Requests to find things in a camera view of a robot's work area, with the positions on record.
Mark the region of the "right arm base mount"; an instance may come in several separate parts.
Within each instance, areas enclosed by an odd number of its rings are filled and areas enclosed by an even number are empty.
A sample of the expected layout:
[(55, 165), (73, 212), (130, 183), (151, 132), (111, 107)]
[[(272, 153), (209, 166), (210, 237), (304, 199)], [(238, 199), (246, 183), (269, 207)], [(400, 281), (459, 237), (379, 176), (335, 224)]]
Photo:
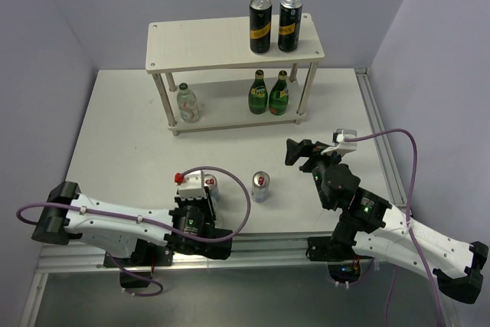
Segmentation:
[(374, 258), (354, 252), (357, 233), (353, 225), (339, 222), (331, 235), (307, 238), (306, 258), (327, 264), (328, 281), (335, 288), (352, 289), (378, 269)]

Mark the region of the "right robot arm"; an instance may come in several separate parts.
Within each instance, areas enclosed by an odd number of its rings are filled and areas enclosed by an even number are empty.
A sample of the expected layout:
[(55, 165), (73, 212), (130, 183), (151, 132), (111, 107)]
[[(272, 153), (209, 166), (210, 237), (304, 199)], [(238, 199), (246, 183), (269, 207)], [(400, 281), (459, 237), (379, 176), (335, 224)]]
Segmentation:
[(343, 143), (286, 141), (286, 165), (304, 158), (299, 169), (312, 175), (322, 207), (341, 212), (331, 235), (307, 240), (307, 258), (325, 262), (376, 258), (425, 276), (451, 299), (475, 303), (488, 246), (461, 242), (407, 219), (388, 200), (360, 186), (360, 178), (341, 160), (348, 151)]

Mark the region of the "green glass bottle front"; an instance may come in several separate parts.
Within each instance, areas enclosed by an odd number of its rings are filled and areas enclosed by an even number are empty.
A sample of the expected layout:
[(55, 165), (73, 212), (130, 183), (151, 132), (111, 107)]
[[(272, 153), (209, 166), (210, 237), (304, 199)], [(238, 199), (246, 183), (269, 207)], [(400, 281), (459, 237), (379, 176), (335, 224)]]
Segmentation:
[(263, 70), (255, 72), (255, 79), (248, 93), (248, 107), (251, 113), (259, 115), (266, 111), (268, 91), (264, 82)]

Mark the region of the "clear bottle green cap back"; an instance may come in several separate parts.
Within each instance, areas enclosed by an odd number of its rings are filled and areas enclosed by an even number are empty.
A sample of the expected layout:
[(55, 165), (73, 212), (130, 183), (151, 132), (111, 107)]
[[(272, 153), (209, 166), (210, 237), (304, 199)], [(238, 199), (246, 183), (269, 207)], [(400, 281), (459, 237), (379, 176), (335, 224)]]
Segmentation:
[(197, 97), (186, 83), (180, 83), (177, 95), (181, 118), (186, 123), (196, 123), (200, 118)]

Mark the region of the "green glass bottle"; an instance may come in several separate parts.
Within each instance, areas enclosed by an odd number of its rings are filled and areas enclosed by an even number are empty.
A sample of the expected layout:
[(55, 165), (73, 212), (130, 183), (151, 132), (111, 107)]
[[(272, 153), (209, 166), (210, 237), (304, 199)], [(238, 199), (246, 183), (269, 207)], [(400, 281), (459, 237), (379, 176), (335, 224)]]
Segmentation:
[(255, 79), (248, 93), (248, 107), (251, 113), (259, 115), (266, 111), (268, 91), (264, 82), (263, 70), (255, 72)]
[(269, 94), (269, 111), (275, 116), (281, 116), (289, 103), (289, 91), (287, 85), (287, 72), (281, 70), (278, 80)]

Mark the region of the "green glass bottle back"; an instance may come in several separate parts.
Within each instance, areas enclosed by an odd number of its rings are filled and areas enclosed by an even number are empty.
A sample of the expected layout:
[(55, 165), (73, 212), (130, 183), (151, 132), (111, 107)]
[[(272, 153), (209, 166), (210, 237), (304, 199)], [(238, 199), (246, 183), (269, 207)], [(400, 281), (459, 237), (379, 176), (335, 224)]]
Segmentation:
[(287, 85), (287, 72), (281, 70), (278, 80), (269, 94), (269, 111), (275, 116), (281, 116), (289, 103), (289, 91)]

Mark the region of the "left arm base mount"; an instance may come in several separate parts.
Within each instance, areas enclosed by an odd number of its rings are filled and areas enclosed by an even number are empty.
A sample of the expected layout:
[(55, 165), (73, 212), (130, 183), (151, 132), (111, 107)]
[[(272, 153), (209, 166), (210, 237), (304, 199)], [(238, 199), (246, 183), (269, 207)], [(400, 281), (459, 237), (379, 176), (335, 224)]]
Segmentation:
[(127, 258), (117, 258), (108, 252), (103, 267), (119, 271), (119, 285), (131, 297), (153, 297), (164, 292), (163, 284), (155, 278), (157, 267), (172, 265), (174, 252), (168, 247), (142, 242)]

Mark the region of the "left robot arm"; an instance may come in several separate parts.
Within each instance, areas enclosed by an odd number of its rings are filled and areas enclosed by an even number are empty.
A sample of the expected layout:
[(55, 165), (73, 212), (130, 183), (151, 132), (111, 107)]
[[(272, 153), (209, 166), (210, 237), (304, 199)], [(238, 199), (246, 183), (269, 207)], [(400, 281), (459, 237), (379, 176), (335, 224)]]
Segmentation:
[(69, 205), (70, 208), (43, 209), (31, 236), (40, 243), (67, 245), (72, 240), (79, 240), (132, 265), (140, 265), (148, 259), (146, 242), (176, 253), (212, 260), (226, 260), (231, 253), (232, 240), (220, 243), (196, 241), (157, 225), (171, 221), (174, 228), (206, 240), (230, 235), (231, 230), (216, 227), (213, 202), (205, 187), (178, 186), (176, 207), (171, 210), (138, 210), (98, 201), (82, 194), (79, 185), (71, 181), (64, 181), (54, 188), (47, 202)]

